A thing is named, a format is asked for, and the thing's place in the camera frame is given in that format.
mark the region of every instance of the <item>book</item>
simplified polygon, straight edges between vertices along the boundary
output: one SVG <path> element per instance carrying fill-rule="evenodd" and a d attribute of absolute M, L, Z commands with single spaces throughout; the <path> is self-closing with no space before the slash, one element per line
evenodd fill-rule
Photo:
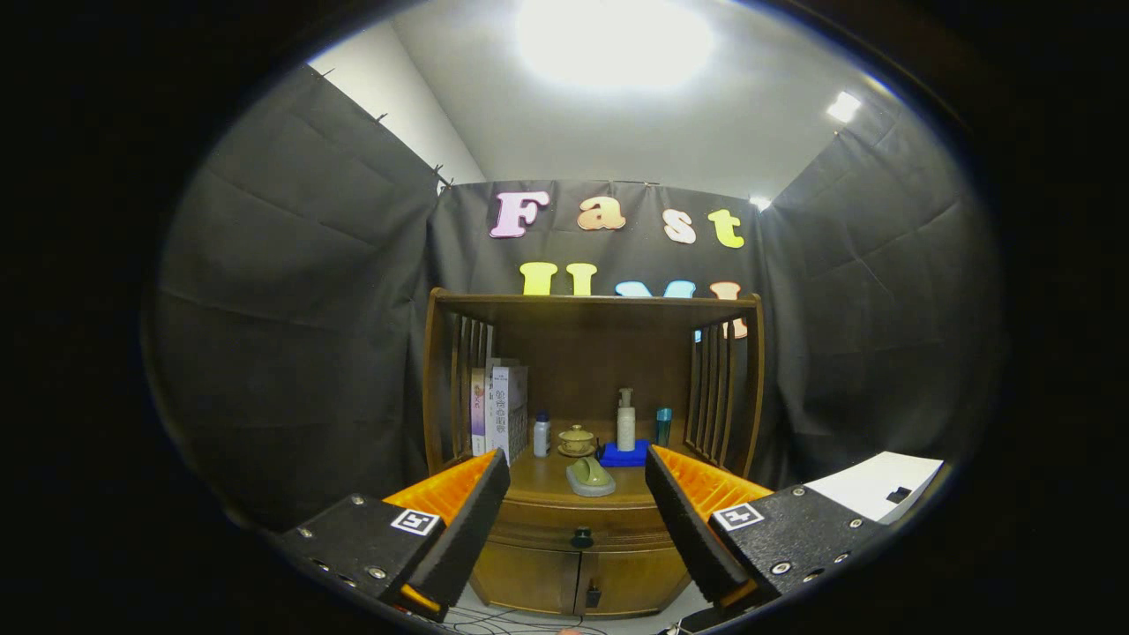
<path fill-rule="evenodd" d="M 487 369 L 471 368 L 471 454 L 487 453 Z"/>
<path fill-rule="evenodd" d="M 488 392 L 487 452 L 501 449 L 507 466 L 528 445 L 527 388 L 527 367 L 492 367 Z"/>

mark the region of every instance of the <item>saucer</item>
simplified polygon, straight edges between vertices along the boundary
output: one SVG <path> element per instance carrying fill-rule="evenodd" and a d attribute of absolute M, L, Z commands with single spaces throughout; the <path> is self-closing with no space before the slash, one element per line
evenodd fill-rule
<path fill-rule="evenodd" d="M 588 454 L 592 454 L 593 452 L 596 451 L 596 449 L 589 445 L 588 449 L 585 450 L 584 452 L 569 452 L 568 450 L 564 450 L 564 444 L 561 444 L 557 446 L 557 451 L 566 456 L 579 459 L 581 456 L 587 456 Z"/>

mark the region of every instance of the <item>green soap dish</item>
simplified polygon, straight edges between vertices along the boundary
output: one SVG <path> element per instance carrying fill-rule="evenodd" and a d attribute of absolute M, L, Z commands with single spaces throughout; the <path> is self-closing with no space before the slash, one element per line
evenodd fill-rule
<path fill-rule="evenodd" d="M 579 496 L 607 496 L 615 492 L 615 479 L 595 458 L 585 456 L 564 469 L 572 492 Z"/>

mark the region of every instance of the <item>ceiling light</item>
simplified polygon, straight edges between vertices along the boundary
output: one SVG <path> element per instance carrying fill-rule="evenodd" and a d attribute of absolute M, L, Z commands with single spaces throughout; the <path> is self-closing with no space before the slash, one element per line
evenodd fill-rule
<path fill-rule="evenodd" d="M 861 102 L 855 97 L 851 97 L 846 93 L 840 93 L 835 103 L 831 104 L 831 107 L 828 108 L 828 114 L 843 123 L 847 123 L 855 118 L 855 111 L 857 111 L 860 105 Z"/>
<path fill-rule="evenodd" d="M 712 47 L 701 18 L 657 0 L 525 0 L 516 26 L 535 72 L 580 86 L 676 86 Z"/>

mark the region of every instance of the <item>white paper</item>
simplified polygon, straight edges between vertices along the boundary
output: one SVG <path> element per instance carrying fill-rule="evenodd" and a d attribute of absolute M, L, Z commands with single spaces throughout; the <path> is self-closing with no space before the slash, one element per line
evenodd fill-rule
<path fill-rule="evenodd" d="M 937 475 L 943 461 L 883 452 L 805 485 L 872 521 L 890 524 L 902 517 Z M 899 487 L 910 490 L 901 503 L 886 497 Z"/>

